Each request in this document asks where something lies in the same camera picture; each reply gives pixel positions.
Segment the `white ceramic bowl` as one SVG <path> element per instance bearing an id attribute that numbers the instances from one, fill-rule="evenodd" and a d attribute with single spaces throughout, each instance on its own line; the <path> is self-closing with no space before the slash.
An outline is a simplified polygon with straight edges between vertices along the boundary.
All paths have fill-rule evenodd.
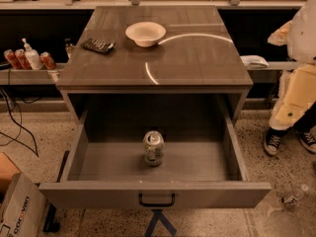
<path id="1" fill-rule="evenodd" d="M 150 47 L 166 35 L 166 29 L 154 22 L 139 22 L 129 26 L 125 34 L 138 46 Z"/>

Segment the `open grey top drawer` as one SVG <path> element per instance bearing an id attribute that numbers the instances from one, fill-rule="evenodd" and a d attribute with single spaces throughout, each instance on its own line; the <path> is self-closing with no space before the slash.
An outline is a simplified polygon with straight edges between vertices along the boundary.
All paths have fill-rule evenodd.
<path id="1" fill-rule="evenodd" d="M 144 160 L 143 138 L 164 139 L 163 162 Z M 251 208 L 270 191 L 249 180 L 219 94 L 109 94 L 87 101 L 61 180 L 40 191 L 62 208 L 144 208 L 138 195 L 176 196 L 171 207 Z"/>

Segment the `red soda can left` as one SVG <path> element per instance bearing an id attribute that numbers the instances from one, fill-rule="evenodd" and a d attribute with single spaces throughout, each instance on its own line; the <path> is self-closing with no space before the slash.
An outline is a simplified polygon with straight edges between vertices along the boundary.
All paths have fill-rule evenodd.
<path id="1" fill-rule="evenodd" d="M 14 69 L 21 69 L 22 65 L 18 58 L 15 55 L 15 52 L 12 49 L 7 49 L 4 51 L 4 57 L 11 64 Z"/>

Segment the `white pump soap bottle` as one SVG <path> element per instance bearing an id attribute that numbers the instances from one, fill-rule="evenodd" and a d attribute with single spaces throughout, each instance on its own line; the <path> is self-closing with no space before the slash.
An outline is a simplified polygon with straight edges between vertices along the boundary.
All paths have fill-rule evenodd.
<path id="1" fill-rule="evenodd" d="M 40 60 L 40 55 L 38 52 L 33 49 L 28 43 L 26 39 L 22 39 L 25 49 L 25 57 L 29 64 L 31 65 L 33 70 L 41 70 L 43 68 L 43 63 Z"/>

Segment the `white folded cloth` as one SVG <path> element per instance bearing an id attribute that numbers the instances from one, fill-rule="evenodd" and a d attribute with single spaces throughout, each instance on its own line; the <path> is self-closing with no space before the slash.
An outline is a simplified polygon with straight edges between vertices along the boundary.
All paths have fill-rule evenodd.
<path id="1" fill-rule="evenodd" d="M 268 62 L 259 55 L 241 55 L 244 65 L 248 68 L 268 68 Z"/>

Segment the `black bar on floor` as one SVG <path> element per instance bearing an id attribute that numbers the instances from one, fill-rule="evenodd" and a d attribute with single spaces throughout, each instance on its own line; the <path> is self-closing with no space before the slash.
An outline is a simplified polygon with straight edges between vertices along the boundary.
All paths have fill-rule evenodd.
<path id="1" fill-rule="evenodd" d="M 62 161 L 61 161 L 61 165 L 60 165 L 60 168 L 59 168 L 59 172 L 58 172 L 58 176 L 57 176 L 57 182 L 59 182 L 61 180 L 61 177 L 62 177 L 62 174 L 63 174 L 63 170 L 65 168 L 65 164 L 66 164 L 68 155 L 69 155 L 69 150 L 66 150 L 64 152 L 64 155 L 63 155 L 63 158 L 62 158 Z M 56 207 L 53 204 L 50 204 L 49 208 L 48 208 L 48 212 L 47 212 L 46 218 L 45 218 L 45 222 L 44 222 L 44 225 L 43 225 L 43 230 L 42 231 L 44 233 L 49 233 L 49 232 L 55 233 L 55 232 L 59 231 L 60 223 L 55 221 L 55 214 L 56 214 Z"/>

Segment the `silver green 7up can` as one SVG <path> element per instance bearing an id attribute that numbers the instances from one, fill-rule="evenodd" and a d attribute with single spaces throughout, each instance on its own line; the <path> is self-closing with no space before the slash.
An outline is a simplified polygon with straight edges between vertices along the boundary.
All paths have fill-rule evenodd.
<path id="1" fill-rule="evenodd" d="M 143 138 L 144 160 L 150 166 L 156 167 L 163 162 L 164 139 L 156 130 L 148 131 Z"/>

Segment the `crushed clear plastic bottle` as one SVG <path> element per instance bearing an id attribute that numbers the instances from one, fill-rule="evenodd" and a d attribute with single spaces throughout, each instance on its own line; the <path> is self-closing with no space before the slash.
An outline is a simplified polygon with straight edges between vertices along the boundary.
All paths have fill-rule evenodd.
<path id="1" fill-rule="evenodd" d="M 299 187 L 293 187 L 289 193 L 281 199 L 281 202 L 285 206 L 295 206 L 304 198 L 308 191 L 309 187 L 306 184 L 302 184 Z"/>

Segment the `grey side shelf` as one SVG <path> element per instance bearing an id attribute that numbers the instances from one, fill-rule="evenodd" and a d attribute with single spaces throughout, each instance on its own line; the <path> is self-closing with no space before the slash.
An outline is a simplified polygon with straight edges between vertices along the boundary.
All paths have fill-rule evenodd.
<path id="1" fill-rule="evenodd" d="M 1 70 L 0 85 L 54 85 L 59 79 L 64 66 L 64 63 L 58 63 L 53 70 Z"/>
<path id="2" fill-rule="evenodd" d="M 254 83 L 274 83 L 283 71 L 297 67 L 295 61 L 269 61 L 268 68 L 248 68 L 248 72 Z"/>

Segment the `black sneaker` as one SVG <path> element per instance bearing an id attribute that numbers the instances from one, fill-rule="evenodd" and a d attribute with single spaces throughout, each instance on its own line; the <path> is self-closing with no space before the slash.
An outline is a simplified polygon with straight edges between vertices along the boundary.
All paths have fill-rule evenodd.
<path id="1" fill-rule="evenodd" d="M 280 141 L 284 137 L 283 130 L 275 130 L 270 128 L 264 139 L 264 149 L 269 155 L 276 155 Z"/>
<path id="2" fill-rule="evenodd" d="M 298 132 L 299 140 L 302 146 L 311 153 L 316 154 L 316 138 L 310 131 Z"/>

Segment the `grey side shelf left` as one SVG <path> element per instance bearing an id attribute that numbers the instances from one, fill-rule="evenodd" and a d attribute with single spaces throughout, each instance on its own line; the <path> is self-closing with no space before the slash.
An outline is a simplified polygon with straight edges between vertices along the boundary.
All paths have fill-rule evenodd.
<path id="1" fill-rule="evenodd" d="M 0 85 L 54 85 L 59 79 L 64 66 L 64 63 L 58 63 L 53 70 L 1 70 Z"/>

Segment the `red soda can right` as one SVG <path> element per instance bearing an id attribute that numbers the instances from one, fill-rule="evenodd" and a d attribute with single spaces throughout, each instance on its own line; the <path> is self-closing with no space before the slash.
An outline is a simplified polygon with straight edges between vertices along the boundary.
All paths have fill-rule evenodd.
<path id="1" fill-rule="evenodd" d="M 56 63 L 49 52 L 43 52 L 40 55 L 40 60 L 48 70 L 54 69 L 56 67 Z"/>

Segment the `small brown glass bottle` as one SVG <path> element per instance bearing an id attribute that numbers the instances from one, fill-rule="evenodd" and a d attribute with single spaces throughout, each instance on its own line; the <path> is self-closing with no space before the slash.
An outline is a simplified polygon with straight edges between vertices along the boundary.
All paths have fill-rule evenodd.
<path id="1" fill-rule="evenodd" d="M 70 59 L 72 50 L 73 50 L 73 44 L 71 42 L 71 39 L 69 38 L 65 39 L 64 42 L 65 42 L 65 50 L 66 50 L 68 59 Z"/>

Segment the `black sneaker right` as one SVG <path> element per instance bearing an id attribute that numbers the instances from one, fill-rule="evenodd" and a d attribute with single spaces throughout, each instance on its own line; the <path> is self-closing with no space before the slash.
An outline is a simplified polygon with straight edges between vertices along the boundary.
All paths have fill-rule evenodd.
<path id="1" fill-rule="evenodd" d="M 302 146 L 311 153 L 316 154 L 316 138 L 310 131 L 298 132 L 299 140 Z"/>

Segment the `person in light clothes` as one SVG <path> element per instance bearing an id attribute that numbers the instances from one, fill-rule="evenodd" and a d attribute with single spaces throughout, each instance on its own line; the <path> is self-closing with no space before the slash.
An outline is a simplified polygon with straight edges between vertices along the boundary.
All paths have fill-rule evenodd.
<path id="1" fill-rule="evenodd" d="M 271 128 L 286 130 L 316 102 L 316 0 L 307 0 L 290 21 L 269 36 L 268 42 L 286 45 L 288 56 L 297 62 L 281 79 L 270 118 Z"/>

